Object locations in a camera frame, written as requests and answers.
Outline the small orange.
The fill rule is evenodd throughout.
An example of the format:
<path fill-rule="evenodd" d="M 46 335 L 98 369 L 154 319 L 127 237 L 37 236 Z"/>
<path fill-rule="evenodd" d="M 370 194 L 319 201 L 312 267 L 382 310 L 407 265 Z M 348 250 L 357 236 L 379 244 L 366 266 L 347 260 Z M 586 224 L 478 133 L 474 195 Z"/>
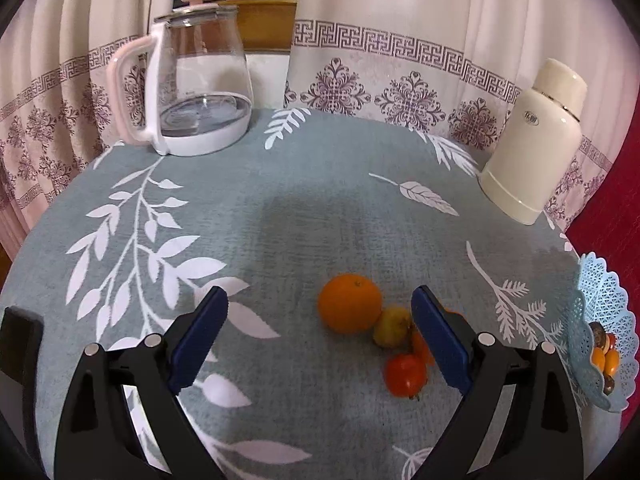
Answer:
<path fill-rule="evenodd" d="M 605 353 L 603 374 L 606 376 L 614 377 L 620 366 L 620 352 L 615 348 L 608 350 Z"/>
<path fill-rule="evenodd" d="M 465 321 L 462 314 L 448 309 L 440 312 L 412 307 L 411 315 L 412 348 L 426 365 L 433 366 L 442 360 L 465 356 L 464 345 L 454 330 L 460 322 Z"/>

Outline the brown passion fruit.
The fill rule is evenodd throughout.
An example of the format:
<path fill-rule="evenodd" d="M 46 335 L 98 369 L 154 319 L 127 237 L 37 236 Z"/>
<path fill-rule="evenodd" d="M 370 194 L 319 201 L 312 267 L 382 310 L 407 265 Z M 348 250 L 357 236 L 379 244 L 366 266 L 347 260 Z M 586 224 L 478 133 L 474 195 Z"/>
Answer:
<path fill-rule="evenodd" d="M 608 335 L 605 333 L 603 326 L 599 322 L 593 321 L 589 323 L 589 327 L 593 333 L 594 345 L 604 350 L 608 342 Z"/>

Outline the large orange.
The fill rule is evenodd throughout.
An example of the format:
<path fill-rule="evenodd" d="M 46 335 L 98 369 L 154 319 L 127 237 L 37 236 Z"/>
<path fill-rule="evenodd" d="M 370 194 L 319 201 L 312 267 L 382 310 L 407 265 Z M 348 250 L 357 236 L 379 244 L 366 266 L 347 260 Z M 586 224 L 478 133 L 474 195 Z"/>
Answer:
<path fill-rule="evenodd" d="M 341 335 L 370 330 L 383 309 L 382 292 L 371 280 L 358 274 L 341 274 L 321 289 L 317 302 L 322 323 Z"/>

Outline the small orange top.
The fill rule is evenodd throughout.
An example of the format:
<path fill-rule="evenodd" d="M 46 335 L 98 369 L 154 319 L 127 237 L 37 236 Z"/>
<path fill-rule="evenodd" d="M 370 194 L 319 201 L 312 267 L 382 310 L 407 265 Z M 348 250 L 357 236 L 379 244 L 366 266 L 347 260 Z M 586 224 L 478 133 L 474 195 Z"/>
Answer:
<path fill-rule="evenodd" d="M 442 360 L 465 356 L 464 345 L 454 330 L 460 322 L 465 321 L 462 314 L 448 309 L 440 312 L 412 307 L 411 315 L 412 348 L 426 365 L 433 366 Z"/>

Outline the light blue fruit basket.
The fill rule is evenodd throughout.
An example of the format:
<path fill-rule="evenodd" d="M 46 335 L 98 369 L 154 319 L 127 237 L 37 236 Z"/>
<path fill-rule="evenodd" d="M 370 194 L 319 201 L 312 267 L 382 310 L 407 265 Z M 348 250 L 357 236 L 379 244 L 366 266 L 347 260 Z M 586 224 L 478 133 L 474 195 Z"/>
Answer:
<path fill-rule="evenodd" d="M 610 413 L 625 411 L 639 373 L 636 317 L 620 278 L 593 252 L 579 260 L 567 337 L 570 370 L 589 402 Z"/>

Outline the black smartphone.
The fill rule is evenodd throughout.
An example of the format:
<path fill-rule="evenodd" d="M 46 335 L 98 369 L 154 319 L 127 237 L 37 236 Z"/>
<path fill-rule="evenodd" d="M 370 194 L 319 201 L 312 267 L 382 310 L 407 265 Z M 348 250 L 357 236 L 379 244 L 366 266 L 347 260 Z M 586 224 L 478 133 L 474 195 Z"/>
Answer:
<path fill-rule="evenodd" d="M 42 460 L 36 430 L 36 379 L 42 319 L 6 307 L 1 321 L 1 421 L 18 450 L 37 468 Z"/>

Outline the small red-orange fruit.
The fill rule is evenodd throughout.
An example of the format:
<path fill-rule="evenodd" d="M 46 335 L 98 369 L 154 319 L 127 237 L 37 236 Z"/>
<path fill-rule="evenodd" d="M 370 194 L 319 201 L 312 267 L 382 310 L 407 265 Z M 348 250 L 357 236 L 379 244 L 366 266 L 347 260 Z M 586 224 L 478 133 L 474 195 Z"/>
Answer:
<path fill-rule="evenodd" d="M 384 382 L 392 396 L 414 398 L 427 383 L 426 366 L 414 354 L 392 356 L 384 367 Z"/>

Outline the small yellow-green fruit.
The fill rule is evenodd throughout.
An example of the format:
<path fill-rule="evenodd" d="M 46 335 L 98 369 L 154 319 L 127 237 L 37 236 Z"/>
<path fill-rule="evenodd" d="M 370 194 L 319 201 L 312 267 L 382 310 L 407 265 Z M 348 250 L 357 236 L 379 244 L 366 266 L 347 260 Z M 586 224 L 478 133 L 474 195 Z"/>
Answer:
<path fill-rule="evenodd" d="M 404 346 L 410 337 L 412 318 L 408 309 L 391 306 L 382 310 L 373 327 L 374 343 L 383 349 Z"/>

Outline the red cloth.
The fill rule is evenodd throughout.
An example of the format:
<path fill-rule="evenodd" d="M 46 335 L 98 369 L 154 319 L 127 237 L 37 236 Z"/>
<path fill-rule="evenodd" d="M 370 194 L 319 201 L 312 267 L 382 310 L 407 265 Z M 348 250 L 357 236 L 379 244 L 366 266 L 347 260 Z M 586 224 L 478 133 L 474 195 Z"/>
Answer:
<path fill-rule="evenodd" d="M 639 312 L 639 115 L 608 175 L 568 229 L 578 254 L 605 258 L 628 292 L 628 308 Z"/>

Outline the cream thermos flask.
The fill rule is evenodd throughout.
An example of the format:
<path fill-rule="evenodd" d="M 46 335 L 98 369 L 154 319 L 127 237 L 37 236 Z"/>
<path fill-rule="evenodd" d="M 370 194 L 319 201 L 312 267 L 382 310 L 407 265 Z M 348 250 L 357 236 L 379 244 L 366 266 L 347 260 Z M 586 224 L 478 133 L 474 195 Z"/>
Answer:
<path fill-rule="evenodd" d="M 582 142 L 587 92 L 578 73 L 554 58 L 545 60 L 478 176 L 485 195 L 524 226 L 536 222 Z"/>

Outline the grey leaf-patterned tablecloth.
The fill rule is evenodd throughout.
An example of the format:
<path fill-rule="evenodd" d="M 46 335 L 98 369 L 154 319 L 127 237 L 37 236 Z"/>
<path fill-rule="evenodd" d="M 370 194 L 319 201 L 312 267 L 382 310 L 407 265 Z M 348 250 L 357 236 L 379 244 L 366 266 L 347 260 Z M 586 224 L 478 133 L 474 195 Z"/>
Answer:
<path fill-rule="evenodd" d="M 1 302 L 43 320 L 44 466 L 85 346 L 133 346 L 212 286 L 229 315 L 180 402 L 231 479 L 407 479 L 454 414 L 438 370 L 397 399 L 369 335 L 326 329 L 317 299 L 334 276 L 365 276 L 404 307 L 426 285 L 514 346 L 564 341 L 576 255 L 547 219 L 522 226 L 486 198 L 480 156 L 319 112 L 273 140 L 270 119 L 207 156 L 118 146 L 29 233 Z"/>

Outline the left patterned curtain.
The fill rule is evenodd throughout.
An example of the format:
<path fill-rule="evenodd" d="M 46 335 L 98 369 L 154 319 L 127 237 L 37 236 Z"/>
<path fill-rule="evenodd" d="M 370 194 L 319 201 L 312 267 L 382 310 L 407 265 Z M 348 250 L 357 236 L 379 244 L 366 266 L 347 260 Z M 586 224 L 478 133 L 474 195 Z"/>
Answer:
<path fill-rule="evenodd" d="M 1 245 L 118 141 L 105 71 L 172 0 L 24 0 L 1 37 Z"/>

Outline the patterned curtain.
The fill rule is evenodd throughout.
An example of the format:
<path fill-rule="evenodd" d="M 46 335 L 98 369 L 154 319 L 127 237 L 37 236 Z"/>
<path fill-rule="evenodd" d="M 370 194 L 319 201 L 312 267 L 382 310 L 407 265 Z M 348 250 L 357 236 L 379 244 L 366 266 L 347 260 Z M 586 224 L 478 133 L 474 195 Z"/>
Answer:
<path fill-rule="evenodd" d="M 172 0 L 24 0 L 1 37 L 1 245 L 118 141 L 105 71 Z"/>
<path fill-rule="evenodd" d="M 549 58 L 588 87 L 582 144 L 546 206 L 567 229 L 637 102 L 638 44 L 611 0 L 298 0 L 285 103 L 490 151 Z"/>

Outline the right patterned curtain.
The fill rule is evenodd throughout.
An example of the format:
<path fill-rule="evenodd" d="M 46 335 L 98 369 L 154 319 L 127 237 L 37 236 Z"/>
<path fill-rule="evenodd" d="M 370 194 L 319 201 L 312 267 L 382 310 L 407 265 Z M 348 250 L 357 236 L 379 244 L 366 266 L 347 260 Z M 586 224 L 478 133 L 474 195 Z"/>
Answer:
<path fill-rule="evenodd" d="M 611 0 L 298 0 L 285 103 L 490 151 L 549 58 L 588 87 L 582 144 L 546 206 L 567 229 L 637 102 L 638 44 Z"/>

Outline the wooden windowsill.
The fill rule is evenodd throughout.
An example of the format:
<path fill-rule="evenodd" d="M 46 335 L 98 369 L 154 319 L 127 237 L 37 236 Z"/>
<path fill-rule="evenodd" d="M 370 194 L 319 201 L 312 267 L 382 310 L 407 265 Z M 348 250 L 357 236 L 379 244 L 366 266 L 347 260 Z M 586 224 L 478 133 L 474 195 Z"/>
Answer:
<path fill-rule="evenodd" d="M 291 51 L 298 0 L 220 0 L 238 8 L 238 27 L 247 53 Z"/>

